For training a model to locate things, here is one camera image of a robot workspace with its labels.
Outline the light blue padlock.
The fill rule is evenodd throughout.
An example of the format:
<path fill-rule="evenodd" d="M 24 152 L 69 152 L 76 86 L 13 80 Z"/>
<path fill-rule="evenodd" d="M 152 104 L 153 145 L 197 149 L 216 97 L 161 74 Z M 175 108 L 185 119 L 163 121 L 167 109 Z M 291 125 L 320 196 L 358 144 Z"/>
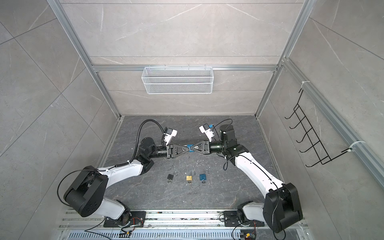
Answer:
<path fill-rule="evenodd" d="M 189 152 L 193 152 L 194 150 L 192 149 L 193 145 L 186 145 L 186 147 L 189 149 Z"/>

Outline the teal blue padlock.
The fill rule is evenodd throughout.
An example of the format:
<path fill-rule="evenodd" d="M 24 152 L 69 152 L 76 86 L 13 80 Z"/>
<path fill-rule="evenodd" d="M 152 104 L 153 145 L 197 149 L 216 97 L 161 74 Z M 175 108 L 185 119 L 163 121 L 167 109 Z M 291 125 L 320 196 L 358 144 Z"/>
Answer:
<path fill-rule="evenodd" d="M 207 174 L 209 174 L 209 170 L 204 169 L 204 172 L 199 175 L 199 178 L 202 184 L 205 184 L 207 182 Z"/>

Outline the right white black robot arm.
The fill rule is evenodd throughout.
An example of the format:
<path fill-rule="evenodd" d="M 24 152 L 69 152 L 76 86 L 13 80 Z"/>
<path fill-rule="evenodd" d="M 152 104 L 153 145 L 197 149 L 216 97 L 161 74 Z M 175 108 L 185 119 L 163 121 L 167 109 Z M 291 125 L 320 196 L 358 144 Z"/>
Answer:
<path fill-rule="evenodd" d="M 238 143 L 233 125 L 220 126 L 218 141 L 213 140 L 215 135 L 211 126 L 204 124 L 199 129 L 208 140 L 192 145 L 191 150 L 203 155 L 221 153 L 226 163 L 232 163 L 244 172 L 264 196 L 262 207 L 253 201 L 238 206 L 239 225 L 259 221 L 278 234 L 303 219 L 297 188 L 277 179 L 259 164 L 250 151 Z"/>

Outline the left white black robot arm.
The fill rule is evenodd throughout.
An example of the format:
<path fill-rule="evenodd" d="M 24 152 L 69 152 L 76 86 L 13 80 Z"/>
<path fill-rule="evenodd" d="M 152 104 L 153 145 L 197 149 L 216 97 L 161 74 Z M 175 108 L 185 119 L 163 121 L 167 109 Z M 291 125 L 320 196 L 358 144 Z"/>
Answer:
<path fill-rule="evenodd" d="M 188 153 L 185 146 L 157 146 L 152 138 L 144 138 L 136 149 L 135 158 L 123 164 L 106 168 L 87 166 L 79 170 L 62 202 L 76 210 L 81 217 L 100 215 L 119 220 L 130 215 L 130 208 L 120 201 L 105 197 L 106 189 L 112 185 L 147 173 L 154 165 L 153 158 L 177 158 Z"/>

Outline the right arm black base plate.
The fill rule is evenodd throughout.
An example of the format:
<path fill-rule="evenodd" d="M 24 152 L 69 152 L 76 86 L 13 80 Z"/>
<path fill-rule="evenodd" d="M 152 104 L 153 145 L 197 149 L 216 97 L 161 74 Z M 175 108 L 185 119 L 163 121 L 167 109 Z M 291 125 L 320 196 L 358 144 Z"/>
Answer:
<path fill-rule="evenodd" d="M 241 217 L 237 211 L 224 211 L 219 215 L 219 221 L 224 223 L 225 227 L 235 227 L 237 225 L 244 227 L 264 227 L 265 223 L 256 220 L 247 220 Z"/>

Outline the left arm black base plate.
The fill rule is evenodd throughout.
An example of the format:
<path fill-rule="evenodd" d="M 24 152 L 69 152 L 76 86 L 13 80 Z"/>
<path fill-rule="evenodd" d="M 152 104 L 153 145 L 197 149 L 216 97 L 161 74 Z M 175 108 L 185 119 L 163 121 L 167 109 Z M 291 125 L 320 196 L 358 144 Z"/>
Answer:
<path fill-rule="evenodd" d="M 118 220 L 106 218 L 103 227 L 104 228 L 123 228 L 123 227 L 142 227 L 146 219 L 147 212 L 145 211 L 133 211 L 129 214 L 120 217 Z"/>

